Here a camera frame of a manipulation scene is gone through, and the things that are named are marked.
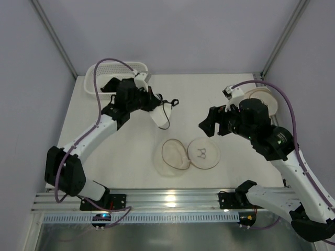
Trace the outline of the white bra with black straps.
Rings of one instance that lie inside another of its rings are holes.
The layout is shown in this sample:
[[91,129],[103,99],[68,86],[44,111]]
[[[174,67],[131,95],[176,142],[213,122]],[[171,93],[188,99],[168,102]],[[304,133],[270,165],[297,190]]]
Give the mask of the white bra with black straps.
[[159,129],[167,130],[170,127],[172,109],[179,104],[179,100],[167,101],[161,94],[155,94],[155,98],[158,100],[158,105],[149,114]]

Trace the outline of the white mesh laundry bag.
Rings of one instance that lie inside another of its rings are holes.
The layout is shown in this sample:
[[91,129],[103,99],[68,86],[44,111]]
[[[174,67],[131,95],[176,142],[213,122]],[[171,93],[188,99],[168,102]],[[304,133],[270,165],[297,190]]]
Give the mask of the white mesh laundry bag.
[[213,169],[220,160],[220,148],[209,138],[196,138],[188,145],[178,139],[168,139],[160,143],[153,153],[155,170],[167,178],[180,177],[191,167]]

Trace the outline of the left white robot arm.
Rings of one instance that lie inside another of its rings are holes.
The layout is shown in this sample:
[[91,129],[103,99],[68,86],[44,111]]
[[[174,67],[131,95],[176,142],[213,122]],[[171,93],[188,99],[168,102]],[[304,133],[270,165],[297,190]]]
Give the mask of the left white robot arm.
[[100,110],[98,119],[78,138],[64,147],[51,147],[47,152],[44,180],[54,187],[56,202],[62,202],[58,192],[80,197],[96,208],[107,208],[110,190],[86,177],[83,164],[94,150],[110,135],[116,133],[137,110],[152,112],[163,103],[160,94],[151,87],[137,87],[135,80],[120,81],[116,94]]

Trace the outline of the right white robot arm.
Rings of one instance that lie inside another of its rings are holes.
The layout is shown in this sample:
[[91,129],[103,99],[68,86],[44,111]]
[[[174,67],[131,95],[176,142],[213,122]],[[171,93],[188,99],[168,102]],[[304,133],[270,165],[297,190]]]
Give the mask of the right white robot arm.
[[288,181],[297,200],[267,191],[247,180],[235,189],[241,205],[260,206],[288,221],[304,240],[317,242],[334,236],[334,212],[329,195],[321,196],[310,181],[312,172],[294,148],[294,139],[285,128],[271,124],[267,105],[245,99],[238,106],[211,107],[198,126],[208,137],[233,133],[250,141],[252,148],[269,161]]

